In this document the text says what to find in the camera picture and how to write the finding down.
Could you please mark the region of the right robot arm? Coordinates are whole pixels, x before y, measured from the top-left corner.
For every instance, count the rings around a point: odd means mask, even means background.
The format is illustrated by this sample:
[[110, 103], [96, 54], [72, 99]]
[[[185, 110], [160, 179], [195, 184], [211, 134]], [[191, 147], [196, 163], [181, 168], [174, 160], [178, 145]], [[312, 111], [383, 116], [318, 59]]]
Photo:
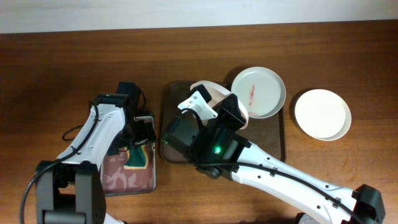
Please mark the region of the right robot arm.
[[240, 136], [248, 119], [233, 93], [200, 83], [172, 95], [176, 115], [162, 133], [168, 147], [212, 179], [224, 177], [267, 192], [300, 209], [310, 223], [382, 223], [382, 195], [363, 184], [353, 190], [308, 175]]

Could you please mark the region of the green and yellow sponge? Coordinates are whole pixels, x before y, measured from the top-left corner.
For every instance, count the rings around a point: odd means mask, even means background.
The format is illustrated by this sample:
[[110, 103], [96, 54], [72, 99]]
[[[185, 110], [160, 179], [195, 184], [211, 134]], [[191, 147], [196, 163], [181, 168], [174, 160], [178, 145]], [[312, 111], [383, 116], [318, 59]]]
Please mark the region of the green and yellow sponge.
[[148, 155], [144, 146], [129, 146], [127, 148], [127, 162], [125, 169], [146, 169], [148, 165]]

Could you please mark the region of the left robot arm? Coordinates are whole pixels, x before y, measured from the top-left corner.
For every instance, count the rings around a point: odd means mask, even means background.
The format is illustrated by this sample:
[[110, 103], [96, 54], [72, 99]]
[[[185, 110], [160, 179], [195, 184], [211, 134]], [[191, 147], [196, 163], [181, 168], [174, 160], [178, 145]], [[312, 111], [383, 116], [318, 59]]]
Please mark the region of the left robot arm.
[[106, 211], [107, 196], [155, 189], [155, 118], [145, 104], [131, 82], [90, 102], [70, 145], [36, 168], [37, 223], [119, 223]]

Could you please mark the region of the pinkish white plate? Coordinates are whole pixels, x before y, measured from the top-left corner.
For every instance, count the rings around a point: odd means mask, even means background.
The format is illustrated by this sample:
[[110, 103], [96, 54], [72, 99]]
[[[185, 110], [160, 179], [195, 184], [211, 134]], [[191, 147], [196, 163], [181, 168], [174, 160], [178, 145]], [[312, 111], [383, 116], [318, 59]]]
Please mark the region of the pinkish white plate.
[[[206, 80], [200, 80], [191, 84], [190, 90], [193, 90], [193, 88], [198, 85], [203, 85], [207, 89], [208, 93], [211, 95], [211, 101], [208, 103], [208, 105], [212, 108], [221, 100], [225, 99], [227, 96], [231, 94], [229, 90], [227, 90], [225, 87], [221, 86], [220, 84]], [[240, 100], [238, 100], [238, 106], [242, 117], [246, 120], [244, 126], [241, 127], [240, 129], [246, 129], [249, 122], [248, 111], [245, 108], [245, 106], [240, 102]]]

